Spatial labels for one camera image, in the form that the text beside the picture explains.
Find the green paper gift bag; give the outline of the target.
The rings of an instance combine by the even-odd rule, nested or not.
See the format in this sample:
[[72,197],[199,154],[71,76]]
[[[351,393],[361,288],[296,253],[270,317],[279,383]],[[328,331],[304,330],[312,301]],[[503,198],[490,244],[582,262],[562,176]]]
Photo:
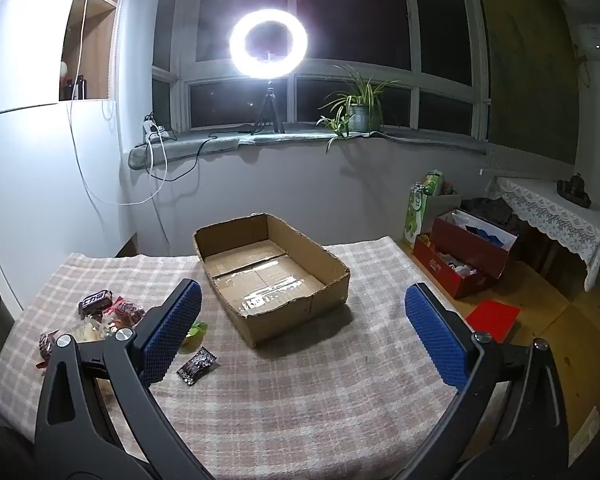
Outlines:
[[408,194],[407,212],[404,223],[404,242],[413,246],[416,237],[422,232],[428,203],[441,195],[443,174],[440,170],[430,170],[420,181],[411,186]]

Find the Snickers bar Chinese label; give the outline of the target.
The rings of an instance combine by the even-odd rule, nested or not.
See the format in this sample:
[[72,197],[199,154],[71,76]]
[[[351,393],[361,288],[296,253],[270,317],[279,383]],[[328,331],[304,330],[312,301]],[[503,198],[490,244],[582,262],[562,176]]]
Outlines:
[[102,289],[99,292],[88,295],[78,303],[78,313],[81,318],[102,313],[114,303],[112,291]]

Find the white power strip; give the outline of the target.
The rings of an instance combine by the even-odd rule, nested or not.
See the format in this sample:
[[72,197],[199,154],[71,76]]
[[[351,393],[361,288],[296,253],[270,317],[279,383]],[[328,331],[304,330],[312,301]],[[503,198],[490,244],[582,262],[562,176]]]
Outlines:
[[145,142],[148,144],[170,139],[170,132],[166,130],[166,128],[163,128],[163,126],[157,125],[151,118],[144,120],[143,129],[145,133]]

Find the red shoe box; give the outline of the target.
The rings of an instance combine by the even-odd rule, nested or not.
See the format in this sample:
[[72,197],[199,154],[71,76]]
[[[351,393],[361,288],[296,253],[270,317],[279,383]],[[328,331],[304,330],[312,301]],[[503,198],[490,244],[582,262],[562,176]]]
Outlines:
[[434,219],[416,237],[413,254],[453,298],[481,292],[497,281],[518,236],[460,209]]

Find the potted spider plant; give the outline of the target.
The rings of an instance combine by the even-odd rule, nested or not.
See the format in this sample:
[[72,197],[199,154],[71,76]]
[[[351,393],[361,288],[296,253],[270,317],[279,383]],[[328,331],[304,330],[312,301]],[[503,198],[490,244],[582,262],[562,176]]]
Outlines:
[[335,67],[346,75],[347,89],[329,93],[325,103],[318,108],[326,110],[328,116],[322,115],[316,125],[332,132],[325,153],[336,141],[381,132],[384,124],[381,97],[389,86],[396,84],[396,80],[375,82],[372,78],[364,78],[349,64],[336,64]]

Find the plaid pink tablecloth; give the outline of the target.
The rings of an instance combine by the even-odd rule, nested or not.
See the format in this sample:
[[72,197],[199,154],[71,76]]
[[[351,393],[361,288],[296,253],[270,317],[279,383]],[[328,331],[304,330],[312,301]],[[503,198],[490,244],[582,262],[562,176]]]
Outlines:
[[[219,479],[385,479],[396,474],[451,404],[408,322],[404,295],[422,272],[388,237],[336,245],[351,272],[347,303],[249,348],[210,287],[202,343],[218,367],[195,385],[166,373],[151,391],[198,460]],[[34,434],[44,374],[38,338],[78,322],[85,296],[109,289],[150,308],[184,278],[204,283],[195,257],[74,254],[15,322],[0,354],[0,413]]]

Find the red box lid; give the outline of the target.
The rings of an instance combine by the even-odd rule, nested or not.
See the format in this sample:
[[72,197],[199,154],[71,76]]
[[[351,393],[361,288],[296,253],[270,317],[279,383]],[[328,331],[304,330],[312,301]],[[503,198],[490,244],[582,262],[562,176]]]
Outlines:
[[466,322],[475,332],[488,333],[502,344],[513,329],[519,313],[517,307],[486,299],[468,314]]

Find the rice cracker pack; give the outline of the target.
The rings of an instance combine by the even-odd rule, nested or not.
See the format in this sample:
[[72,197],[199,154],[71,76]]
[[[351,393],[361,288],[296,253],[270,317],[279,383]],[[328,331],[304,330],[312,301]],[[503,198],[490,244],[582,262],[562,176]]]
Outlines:
[[73,336],[73,339],[78,342],[96,342],[106,339],[110,335],[106,325],[93,320],[92,318],[84,318],[75,326],[68,330],[68,334]]

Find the dark teapot ornament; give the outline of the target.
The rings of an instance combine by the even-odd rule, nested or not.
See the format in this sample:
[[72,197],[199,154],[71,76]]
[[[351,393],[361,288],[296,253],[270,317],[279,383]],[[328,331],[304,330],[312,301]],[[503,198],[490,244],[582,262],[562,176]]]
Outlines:
[[585,192],[585,182],[580,174],[575,174],[569,180],[558,180],[556,191],[564,200],[581,208],[588,209],[592,205],[591,197]]

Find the grey windowsill cloth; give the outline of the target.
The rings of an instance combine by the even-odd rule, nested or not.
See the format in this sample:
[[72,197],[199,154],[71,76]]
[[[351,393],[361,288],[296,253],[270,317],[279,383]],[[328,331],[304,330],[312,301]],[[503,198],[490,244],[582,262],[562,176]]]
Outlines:
[[150,162],[163,165],[164,161],[180,162],[200,155],[217,155],[238,151],[240,148],[270,148],[291,143],[317,143],[328,151],[336,142],[353,140],[382,139],[405,145],[422,148],[449,148],[480,155],[488,154],[488,144],[470,136],[449,136],[444,133],[420,133],[413,130],[396,130],[391,132],[373,131],[371,133],[351,133],[347,138],[340,138],[326,129],[297,130],[287,133],[237,133],[210,132],[205,136],[198,133],[184,133],[175,140],[152,142],[150,145],[140,144],[129,151],[126,163],[131,170],[145,170]]

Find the black patterned candy packet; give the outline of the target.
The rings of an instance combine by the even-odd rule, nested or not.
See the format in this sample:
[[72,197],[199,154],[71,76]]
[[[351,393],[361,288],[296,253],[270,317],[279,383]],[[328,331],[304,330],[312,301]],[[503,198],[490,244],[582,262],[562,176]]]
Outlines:
[[201,347],[178,369],[176,374],[186,385],[193,386],[215,367],[216,356],[206,348]]

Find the dark candy red ties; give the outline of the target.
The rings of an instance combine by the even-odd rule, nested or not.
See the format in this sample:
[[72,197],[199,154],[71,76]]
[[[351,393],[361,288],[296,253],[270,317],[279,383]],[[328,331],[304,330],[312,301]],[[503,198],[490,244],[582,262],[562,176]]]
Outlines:
[[38,370],[44,370],[44,368],[48,367],[50,356],[55,348],[57,334],[58,330],[51,330],[50,332],[42,333],[40,338],[38,338],[38,353],[41,358],[41,361],[36,364]]

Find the wooden wall shelf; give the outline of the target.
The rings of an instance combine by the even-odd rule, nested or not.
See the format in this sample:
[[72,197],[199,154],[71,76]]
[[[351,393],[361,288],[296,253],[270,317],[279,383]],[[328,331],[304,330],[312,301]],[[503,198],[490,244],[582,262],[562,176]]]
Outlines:
[[73,0],[62,46],[61,101],[106,100],[118,0]]

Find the cardboard box tray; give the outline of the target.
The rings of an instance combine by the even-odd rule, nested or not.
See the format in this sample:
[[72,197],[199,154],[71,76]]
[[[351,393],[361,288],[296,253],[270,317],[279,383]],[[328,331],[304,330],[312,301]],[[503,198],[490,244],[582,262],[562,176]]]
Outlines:
[[222,307],[248,347],[346,303],[350,269],[272,214],[250,214],[193,234],[196,254]]

